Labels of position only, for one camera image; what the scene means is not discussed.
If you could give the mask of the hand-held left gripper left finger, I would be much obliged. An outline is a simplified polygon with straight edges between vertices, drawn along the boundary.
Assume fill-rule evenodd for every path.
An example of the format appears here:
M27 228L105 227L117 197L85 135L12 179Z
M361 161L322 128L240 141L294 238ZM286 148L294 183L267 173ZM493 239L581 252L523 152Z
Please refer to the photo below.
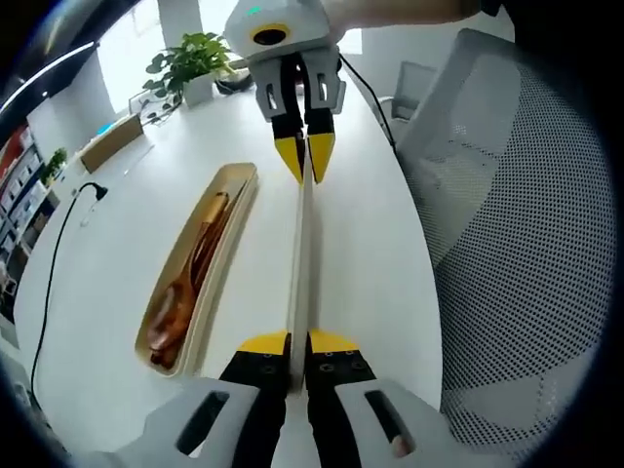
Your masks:
M218 379L198 378L145 419L142 434L89 467L269 467L290 385L287 331L237 349Z

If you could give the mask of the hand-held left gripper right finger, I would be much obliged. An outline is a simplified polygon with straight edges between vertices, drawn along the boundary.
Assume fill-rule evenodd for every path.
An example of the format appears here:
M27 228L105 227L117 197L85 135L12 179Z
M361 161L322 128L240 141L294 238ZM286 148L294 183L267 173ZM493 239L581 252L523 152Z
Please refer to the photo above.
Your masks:
M476 453L451 434L446 418L391 379L379 379L358 346L311 330L304 364L308 420L323 467L510 467L503 456ZM414 451L393 456L396 435Z

